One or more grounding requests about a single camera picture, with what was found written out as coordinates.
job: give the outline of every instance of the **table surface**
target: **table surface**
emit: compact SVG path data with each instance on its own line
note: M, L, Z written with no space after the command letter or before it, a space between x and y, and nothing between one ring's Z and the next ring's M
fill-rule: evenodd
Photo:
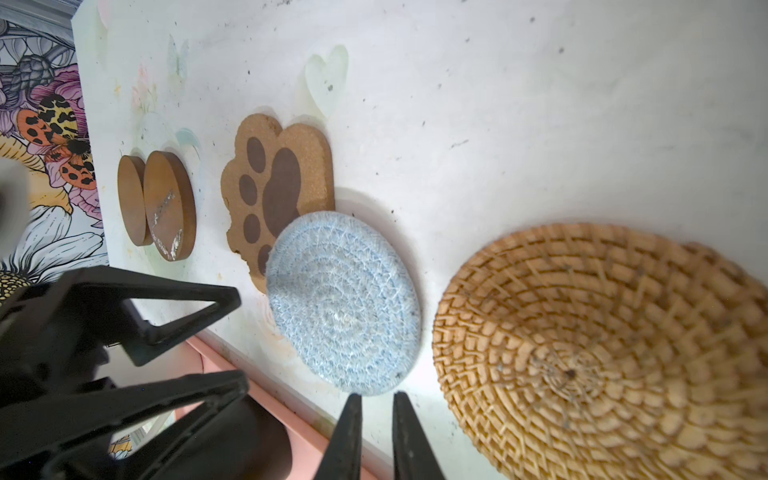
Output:
M72 24L111 265L236 286L243 307L204 338L326 435L346 394L296 357L227 246L219 180L248 114L319 126L337 210L408 267L423 334L400 389L448 478L501 478L458 428L430 348L442 291L484 245L611 222L706 243L768 280L765 2L99 2L104 21L86 0ZM349 73L325 118L303 68L336 45ZM134 247L118 206L120 156L158 148L179 154L196 196L197 244L176 263ZM141 308L162 323L193 307ZM363 411L364 461L391 477L392 395Z

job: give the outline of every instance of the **blue woven coaster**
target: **blue woven coaster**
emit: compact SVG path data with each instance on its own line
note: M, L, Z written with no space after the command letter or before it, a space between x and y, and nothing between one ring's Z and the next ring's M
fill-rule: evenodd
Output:
M378 395L419 353L419 301L400 257L356 218L317 212L280 234L266 264L275 323L318 376Z

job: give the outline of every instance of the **paw print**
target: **paw print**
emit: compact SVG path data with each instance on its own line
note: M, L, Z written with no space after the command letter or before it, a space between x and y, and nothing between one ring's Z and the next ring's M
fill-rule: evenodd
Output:
M299 215L335 208L330 146L309 125L283 130L272 117L251 115L237 129L221 195L232 218L230 249L248 263L253 284L266 293L266 261L280 232Z

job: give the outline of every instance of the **woven wicker mat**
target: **woven wicker mat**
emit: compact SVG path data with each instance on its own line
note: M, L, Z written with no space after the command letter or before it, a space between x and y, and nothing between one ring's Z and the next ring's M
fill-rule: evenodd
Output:
M550 225L477 253L432 344L509 478L766 478L766 289L711 249Z

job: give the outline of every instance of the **floral print on table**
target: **floral print on table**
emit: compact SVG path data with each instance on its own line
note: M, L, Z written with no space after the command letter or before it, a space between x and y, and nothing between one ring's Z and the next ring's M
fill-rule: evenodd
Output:
M30 220L0 258L0 303L19 286L108 264L74 46L0 20L0 157L27 167Z

